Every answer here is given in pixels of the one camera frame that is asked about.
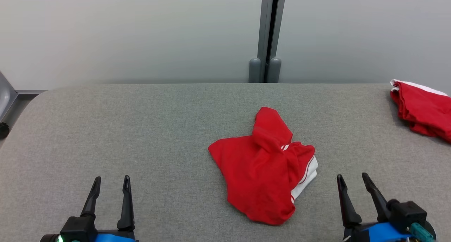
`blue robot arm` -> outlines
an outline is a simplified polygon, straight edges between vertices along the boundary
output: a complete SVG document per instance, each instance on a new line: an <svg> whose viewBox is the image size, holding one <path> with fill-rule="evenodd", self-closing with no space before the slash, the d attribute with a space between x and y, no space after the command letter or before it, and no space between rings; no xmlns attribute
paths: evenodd
<svg viewBox="0 0 451 242"><path fill-rule="evenodd" d="M139 242L135 240L135 220L132 203L130 177L125 175L122 192L121 219L117 222L117 230L97 230L95 221L95 202L100 194L100 177L95 178L91 191L79 217L71 216L59 234L47 234L41 242Z"/></svg>
<svg viewBox="0 0 451 242"><path fill-rule="evenodd" d="M427 213L412 201L386 201L367 173L362 173L367 191L377 210L377 222L361 224L348 195L343 176L337 176L344 242L434 242L437 236L426 221Z"/></svg>

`red garment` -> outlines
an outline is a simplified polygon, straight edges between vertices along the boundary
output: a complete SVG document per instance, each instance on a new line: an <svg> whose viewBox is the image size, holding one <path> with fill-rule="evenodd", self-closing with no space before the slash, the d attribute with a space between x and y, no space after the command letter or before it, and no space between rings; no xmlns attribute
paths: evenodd
<svg viewBox="0 0 451 242"><path fill-rule="evenodd" d="M280 225L295 211L290 191L306 177L315 148L291 143L292 136L277 111L263 107L251 136L208 147L227 183L228 202L253 221Z"/></svg>
<svg viewBox="0 0 451 242"><path fill-rule="evenodd" d="M411 82L392 80L391 98L398 117L414 132L441 137L451 143L451 98L441 91Z"/></svg>

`red cloth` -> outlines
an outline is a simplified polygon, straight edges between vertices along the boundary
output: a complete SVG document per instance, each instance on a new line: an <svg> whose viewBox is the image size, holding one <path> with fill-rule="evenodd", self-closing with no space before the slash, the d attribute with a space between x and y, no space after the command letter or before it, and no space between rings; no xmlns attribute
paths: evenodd
<svg viewBox="0 0 451 242"><path fill-rule="evenodd" d="M398 104L398 117L410 129L451 143L451 98L441 91L415 83L392 80L391 98Z"/></svg>
<svg viewBox="0 0 451 242"><path fill-rule="evenodd" d="M227 183L227 200L253 221L280 225L295 211L290 191L315 148L291 143L293 134L274 109L263 107L251 136L220 139L208 150ZM283 151L281 146L289 144Z"/></svg>

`white wall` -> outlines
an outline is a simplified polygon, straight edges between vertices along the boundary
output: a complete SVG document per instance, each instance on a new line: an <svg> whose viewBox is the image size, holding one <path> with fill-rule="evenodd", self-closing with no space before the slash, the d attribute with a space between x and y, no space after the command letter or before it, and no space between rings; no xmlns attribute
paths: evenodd
<svg viewBox="0 0 451 242"><path fill-rule="evenodd" d="M285 0L280 82L387 83L451 94L450 0Z"/></svg>
<svg viewBox="0 0 451 242"><path fill-rule="evenodd" d="M16 90L247 82L261 0L2 0L0 71Z"/></svg>

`green connector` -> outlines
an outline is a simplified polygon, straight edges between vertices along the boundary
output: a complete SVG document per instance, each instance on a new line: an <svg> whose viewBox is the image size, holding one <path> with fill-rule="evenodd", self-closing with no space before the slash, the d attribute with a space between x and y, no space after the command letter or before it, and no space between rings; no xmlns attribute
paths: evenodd
<svg viewBox="0 0 451 242"><path fill-rule="evenodd" d="M434 242L434 237L419 223L412 223L410 227L411 234L421 242Z"/></svg>

